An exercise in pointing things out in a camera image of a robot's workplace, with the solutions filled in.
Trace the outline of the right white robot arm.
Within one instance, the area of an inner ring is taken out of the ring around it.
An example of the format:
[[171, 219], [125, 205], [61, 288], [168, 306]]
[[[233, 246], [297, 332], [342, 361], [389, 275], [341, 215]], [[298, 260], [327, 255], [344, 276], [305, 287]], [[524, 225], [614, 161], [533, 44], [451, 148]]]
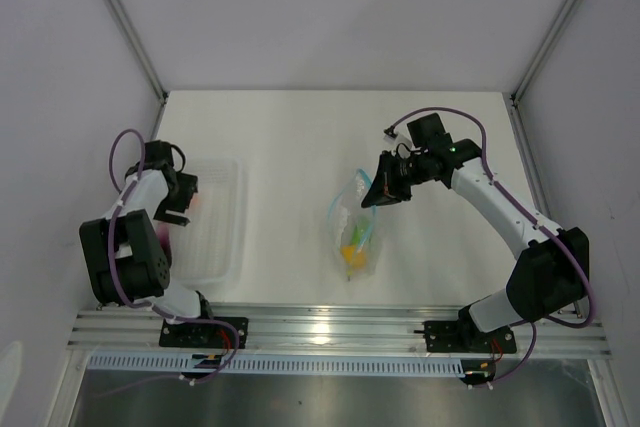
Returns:
[[407, 202], [413, 187], [436, 181], [465, 199], [500, 235], [515, 266], [503, 289], [460, 311], [456, 336], [464, 348], [481, 349], [503, 327], [541, 319], [558, 323], [555, 312], [582, 299], [588, 301], [587, 317], [570, 326], [589, 326], [596, 303], [586, 234], [562, 228], [512, 194], [489, 166], [487, 143], [453, 140], [440, 118], [445, 111], [426, 107], [401, 117], [413, 146], [405, 155], [381, 153], [362, 207]]

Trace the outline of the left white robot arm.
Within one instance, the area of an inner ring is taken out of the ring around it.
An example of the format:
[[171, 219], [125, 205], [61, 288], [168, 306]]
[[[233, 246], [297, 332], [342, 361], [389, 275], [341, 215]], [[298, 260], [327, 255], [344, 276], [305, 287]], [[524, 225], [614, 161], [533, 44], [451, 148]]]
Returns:
[[177, 167], [186, 156], [174, 144], [144, 144], [144, 159], [130, 167], [112, 207], [83, 223], [79, 236], [91, 288], [102, 304], [151, 308], [197, 347], [216, 337], [217, 323], [197, 290], [171, 278], [170, 225], [189, 224], [185, 213], [198, 192], [198, 178]]

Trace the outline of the green toy vegetable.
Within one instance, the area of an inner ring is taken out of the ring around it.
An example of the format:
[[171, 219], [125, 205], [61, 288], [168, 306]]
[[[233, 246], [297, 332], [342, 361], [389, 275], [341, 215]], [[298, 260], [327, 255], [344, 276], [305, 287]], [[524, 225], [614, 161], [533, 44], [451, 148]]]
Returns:
[[355, 220], [350, 244], [359, 246], [360, 244], [366, 242], [369, 239], [371, 228], [371, 221], [367, 217], [358, 217]]

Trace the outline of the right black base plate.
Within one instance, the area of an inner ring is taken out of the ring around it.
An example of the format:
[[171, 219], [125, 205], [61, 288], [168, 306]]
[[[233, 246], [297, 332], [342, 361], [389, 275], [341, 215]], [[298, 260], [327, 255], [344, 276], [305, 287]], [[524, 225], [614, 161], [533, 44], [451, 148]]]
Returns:
[[462, 321], [425, 321], [420, 330], [430, 353], [515, 354], [515, 334], [508, 326], [491, 332], [479, 331], [473, 323]]

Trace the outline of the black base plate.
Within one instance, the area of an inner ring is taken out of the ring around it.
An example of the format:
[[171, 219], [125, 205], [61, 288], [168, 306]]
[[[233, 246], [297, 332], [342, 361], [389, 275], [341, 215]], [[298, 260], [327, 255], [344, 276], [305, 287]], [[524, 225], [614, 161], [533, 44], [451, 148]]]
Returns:
[[226, 327], [211, 324], [163, 322], [159, 346], [164, 348], [233, 350], [235, 339]]
[[508, 326], [491, 332], [479, 331], [473, 323], [462, 321], [425, 321], [420, 330], [430, 353], [515, 354], [515, 334]]

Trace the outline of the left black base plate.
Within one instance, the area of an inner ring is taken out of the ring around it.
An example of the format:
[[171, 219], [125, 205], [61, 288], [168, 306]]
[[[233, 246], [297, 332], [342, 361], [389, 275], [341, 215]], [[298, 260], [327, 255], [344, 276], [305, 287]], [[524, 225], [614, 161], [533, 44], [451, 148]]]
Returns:
[[235, 339], [226, 327], [211, 324], [163, 322], [159, 346], [164, 348], [233, 350]]

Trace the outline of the white perforated plastic basket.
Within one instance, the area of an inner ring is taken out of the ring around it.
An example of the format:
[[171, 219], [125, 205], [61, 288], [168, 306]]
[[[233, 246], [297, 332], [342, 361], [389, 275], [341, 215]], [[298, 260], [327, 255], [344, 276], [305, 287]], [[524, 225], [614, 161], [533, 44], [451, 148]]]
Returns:
[[171, 276], [193, 289], [221, 287], [237, 280], [246, 219], [246, 179], [233, 157], [193, 159], [187, 172], [198, 177], [201, 204], [187, 209], [190, 223], [165, 225], [172, 249]]

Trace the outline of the clear zip top bag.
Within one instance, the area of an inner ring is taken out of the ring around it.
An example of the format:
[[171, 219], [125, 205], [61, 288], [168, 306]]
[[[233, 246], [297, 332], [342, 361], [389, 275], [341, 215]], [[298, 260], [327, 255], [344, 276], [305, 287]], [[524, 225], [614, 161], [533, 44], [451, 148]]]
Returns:
[[[327, 212], [327, 235], [332, 255], [347, 281], [372, 275], [375, 272], [382, 240], [378, 228], [377, 209], [362, 208], [361, 201], [371, 187], [371, 179], [362, 169], [356, 169], [351, 178], [332, 200]], [[372, 224], [369, 239], [358, 247], [368, 253], [368, 265], [362, 270], [348, 270], [340, 254], [340, 248], [351, 245], [350, 240], [358, 217], [367, 217]]]

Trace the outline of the right aluminium frame post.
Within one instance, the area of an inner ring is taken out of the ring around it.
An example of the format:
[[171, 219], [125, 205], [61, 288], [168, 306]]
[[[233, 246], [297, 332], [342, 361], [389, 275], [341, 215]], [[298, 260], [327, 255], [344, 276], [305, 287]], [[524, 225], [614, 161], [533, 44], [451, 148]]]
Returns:
[[575, 16], [584, 0], [562, 0], [556, 10], [541, 41], [536, 47], [532, 57], [527, 62], [522, 75], [510, 95], [512, 104], [518, 107], [526, 93], [541, 73], [547, 60], [553, 53], [572, 18]]

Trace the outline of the purple toy eggplant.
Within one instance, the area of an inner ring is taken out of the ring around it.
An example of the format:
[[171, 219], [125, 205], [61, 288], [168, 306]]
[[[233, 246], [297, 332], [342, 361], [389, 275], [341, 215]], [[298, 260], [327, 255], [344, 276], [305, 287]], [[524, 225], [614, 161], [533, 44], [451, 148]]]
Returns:
[[160, 225], [156, 230], [156, 235], [165, 257], [168, 260], [171, 260], [172, 249], [171, 249], [169, 229], [165, 225]]

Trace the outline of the aluminium mounting rail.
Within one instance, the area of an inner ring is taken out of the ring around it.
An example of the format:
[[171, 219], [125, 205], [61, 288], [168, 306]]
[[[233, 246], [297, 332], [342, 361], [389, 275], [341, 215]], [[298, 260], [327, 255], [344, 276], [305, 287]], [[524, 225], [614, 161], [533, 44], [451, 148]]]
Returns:
[[[245, 352], [319, 356], [421, 356], [421, 334], [427, 320], [449, 321], [454, 307], [372, 307], [331, 305], [259, 305], [222, 303], [212, 307], [220, 317], [249, 321]], [[159, 348], [162, 319], [149, 310], [104, 307], [82, 310], [67, 347], [154, 352]], [[517, 355], [529, 345], [535, 359], [609, 360], [612, 352], [600, 322], [571, 329], [548, 320], [535, 329], [513, 329]]]

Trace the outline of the yellow toy lemon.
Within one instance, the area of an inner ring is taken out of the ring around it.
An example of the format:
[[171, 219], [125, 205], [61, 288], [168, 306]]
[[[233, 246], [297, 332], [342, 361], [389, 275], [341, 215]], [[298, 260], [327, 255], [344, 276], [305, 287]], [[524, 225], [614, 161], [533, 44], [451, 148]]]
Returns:
[[368, 253], [364, 247], [345, 245], [340, 248], [340, 254], [348, 270], [362, 270], [368, 265]]

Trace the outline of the aluminium frame post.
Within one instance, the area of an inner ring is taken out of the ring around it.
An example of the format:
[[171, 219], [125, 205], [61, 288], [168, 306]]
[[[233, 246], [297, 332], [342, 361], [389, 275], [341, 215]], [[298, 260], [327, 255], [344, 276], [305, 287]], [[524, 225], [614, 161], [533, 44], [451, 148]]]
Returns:
[[130, 49], [135, 61], [141, 69], [144, 78], [154, 94], [154, 97], [160, 104], [164, 104], [168, 97], [168, 93], [164, 88], [155, 67], [153, 66], [151, 58], [143, 45], [142, 39], [135, 28], [123, 1], [103, 0], [103, 2], [119, 29], [124, 42]]
[[518, 107], [526, 93], [541, 73], [547, 60], [553, 53], [572, 18], [575, 16], [584, 0], [562, 0], [556, 10], [541, 41], [536, 47], [532, 57], [527, 62], [522, 75], [510, 95], [512, 104]]

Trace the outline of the left aluminium frame post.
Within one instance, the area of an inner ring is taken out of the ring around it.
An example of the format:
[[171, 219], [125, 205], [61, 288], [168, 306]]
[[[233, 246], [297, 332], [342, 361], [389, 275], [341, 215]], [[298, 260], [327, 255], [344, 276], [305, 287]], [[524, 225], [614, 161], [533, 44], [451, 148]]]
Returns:
[[141, 69], [144, 78], [154, 94], [154, 97], [160, 104], [164, 104], [168, 97], [168, 93], [164, 88], [155, 67], [153, 66], [151, 58], [143, 45], [142, 39], [135, 28], [123, 1], [103, 0], [103, 2], [119, 29], [124, 42], [130, 49], [135, 61]]

